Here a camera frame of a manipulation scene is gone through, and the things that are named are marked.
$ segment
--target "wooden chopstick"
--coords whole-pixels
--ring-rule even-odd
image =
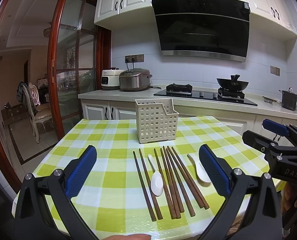
[[[169,170],[169,173],[170,173],[171,181],[172,181],[172,184],[173,184],[173,188],[174,188],[174,192],[175,192],[175,196],[176,196],[176,201],[177,201],[177,203],[179,205],[180,213],[183,213],[184,212],[184,206],[183,206],[181,196],[180,196],[180,193],[179,193],[179,189],[177,188],[176,181],[175,181],[175,178],[174,178],[174,175],[173,175],[173,172],[172,172],[172,168],[171,168],[171,165],[170,165],[170,161],[168,159],[167,152],[166,152],[164,146],[163,146],[163,151],[164,151],[165,160],[167,161],[167,167],[168,167],[168,170]]]
[[[185,188],[183,186],[183,183],[181,181],[181,178],[180,178],[180,176],[179,176],[179,174],[178,174],[178,172],[176,170],[176,167],[175,167],[174,162],[173,162],[172,157],[171,157],[171,153],[169,152],[169,149],[166,149],[166,150],[167,150],[167,155],[168,155],[168,158],[170,159],[170,163],[172,165],[173,171],[174,171],[175,176],[177,178],[177,181],[179,182],[179,185],[180,185],[182,194],[184,196],[184,200],[185,200],[186,205],[187,205],[187,207],[189,209],[189,213],[190,213],[191,217],[194,217],[195,216],[195,212],[194,212],[193,206],[192,206],[191,201],[190,201],[190,199],[189,199],[189,197],[188,197],[188,195],[186,193],[186,190],[185,190]]]
[[[136,164],[136,169],[137,169],[139,181],[141,182],[144,198],[145,198],[145,201],[146,201],[146,205],[147,205],[148,211],[150,213],[151,219],[154,222],[154,221],[156,221],[156,217],[155,217],[155,214],[154,214],[154,211],[153,211],[149,196],[148,196],[148,194],[146,192],[146,188],[145,188],[145,185],[144,185],[142,174],[141,174],[141,172],[139,170],[139,166],[138,166],[137,158],[136,158],[136,155],[135,155],[135,151],[133,151],[133,155],[134,155],[134,160],[135,160],[135,164]]]
[[[195,182],[194,182],[194,180],[193,180],[191,174],[190,174],[190,173],[188,172],[188,170],[186,169],[184,163],[183,163],[182,160],[180,159],[179,155],[177,154],[177,152],[175,151],[175,149],[173,148],[173,146],[172,146],[172,150],[173,150],[173,152],[175,153],[177,159],[179,160],[179,163],[181,164],[181,166],[182,166],[182,168],[183,168],[183,170],[184,170],[184,172],[185,172],[185,174],[186,174],[188,180],[191,182],[191,184],[193,185],[193,187],[194,187],[194,189],[196,190],[197,194],[199,195],[199,198],[202,200],[202,202],[203,202],[203,204],[204,204],[204,206],[205,206],[205,209],[209,209],[209,208],[210,208],[209,204],[207,203],[207,201],[206,201],[205,198],[203,197],[203,195],[202,195],[202,193],[200,192],[199,188],[198,188],[197,185],[195,184]]]
[[[144,162],[144,159],[143,159],[141,149],[138,149],[138,150],[139,150],[139,155],[141,156],[141,161],[142,161],[142,165],[143,165],[147,185],[148,185],[148,188],[150,189],[150,192],[151,192],[151,196],[152,196],[153,205],[154,205],[154,208],[155,208],[156,215],[158,216],[158,219],[163,219],[160,207],[159,207],[158,202],[156,200],[156,196],[153,194],[153,192],[151,190],[151,180],[150,180],[149,174],[148,174],[146,166],[145,166],[145,162]]]
[[[164,158],[164,154],[163,154],[162,148],[160,148],[160,150],[161,150],[162,160],[163,160],[163,164],[164,164],[165,174],[167,175],[167,182],[168,182],[168,185],[169,185],[169,188],[170,188],[172,202],[173,202],[173,205],[174,205],[175,215],[176,215],[176,218],[181,218],[181,213],[180,213],[179,205],[177,203],[177,199],[176,199],[176,196],[175,196],[173,184],[172,184],[172,181],[171,181],[171,178],[170,178],[170,173],[169,173],[169,171],[167,169],[167,163],[165,161],[166,156]]]
[[[185,174],[183,168],[181,167],[181,165],[179,164],[178,160],[177,160],[176,157],[174,156],[174,153],[171,152],[171,151],[170,151],[170,153],[171,153],[171,155],[172,155],[172,157],[173,157],[173,160],[175,161],[176,166],[178,167],[178,169],[179,169],[179,171],[181,172],[181,174],[182,174],[184,180],[186,181],[186,184],[187,184],[188,187],[190,188],[190,190],[191,190],[191,192],[192,192],[192,194],[193,194],[193,196],[194,196],[196,202],[198,203],[199,207],[200,207],[200,208],[204,207],[205,205],[204,205],[202,199],[199,197],[199,195],[198,195],[196,189],[195,189],[194,186],[192,185],[192,182],[189,180],[189,178],[188,178],[187,175]]]
[[[165,197],[167,198],[167,205],[168,205],[168,208],[170,210],[171,219],[175,219],[176,218],[175,209],[174,209],[174,206],[173,206],[173,203],[172,203],[170,193],[169,193],[169,191],[167,189],[167,184],[165,182],[163,170],[162,170],[162,167],[161,167],[161,164],[160,164],[160,161],[159,161],[159,157],[158,157],[158,154],[157,154],[155,148],[154,148],[154,153],[155,153],[155,158],[156,158],[156,162],[158,164],[159,171],[160,171],[160,173],[162,175],[164,193],[165,193]]]

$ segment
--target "blue gripper pad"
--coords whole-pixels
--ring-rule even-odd
[[[89,146],[84,153],[84,157],[80,160],[68,179],[66,179],[65,195],[69,199],[78,195],[88,174],[96,162],[97,152],[95,147]]]
[[[289,134],[289,131],[285,125],[279,124],[269,119],[265,119],[262,125],[264,129],[269,130],[272,133],[278,134],[280,136],[287,136]]]
[[[199,158],[217,193],[225,198],[228,197],[231,194],[230,180],[207,145],[200,147]]]

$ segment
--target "black frying pan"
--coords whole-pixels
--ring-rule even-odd
[[[242,91],[247,87],[248,82],[238,81],[239,77],[240,75],[231,75],[231,79],[217,78],[216,80],[218,84],[224,89],[230,91]]]

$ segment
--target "white spoon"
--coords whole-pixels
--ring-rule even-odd
[[[154,164],[154,160],[151,154],[148,155],[148,160],[150,161],[151,165],[153,166],[154,173],[151,178],[151,190],[155,196],[160,196],[163,193],[163,180],[162,175],[156,169]]]
[[[211,183],[211,180],[210,180],[209,176],[207,175],[207,172],[205,171],[204,167],[202,166],[199,158],[193,153],[189,153],[188,156],[195,163],[196,174],[198,175],[198,178],[203,182]]]

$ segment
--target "chair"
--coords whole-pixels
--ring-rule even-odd
[[[36,124],[37,123],[42,123],[50,120],[52,118],[52,112],[50,108],[43,108],[43,109],[39,109],[38,113],[34,116],[34,112],[31,106],[31,101],[30,101],[30,97],[29,97],[29,93],[26,89],[25,86],[23,86],[23,91],[24,91],[24,96],[25,96],[25,102],[26,102],[26,107],[27,110],[29,112],[29,114],[31,115],[31,124],[33,127],[33,136],[36,136],[36,142],[40,143],[40,137],[38,134],[38,129]]]
[[[33,103],[36,106],[37,111],[41,111],[42,109],[45,109],[45,108],[50,108],[50,103],[46,103],[46,104],[41,104],[40,103],[38,90],[37,90],[37,87],[35,85],[33,85],[31,82],[29,82],[28,88],[30,90],[30,93],[31,93],[31,96],[32,96],[32,99],[33,99]]]

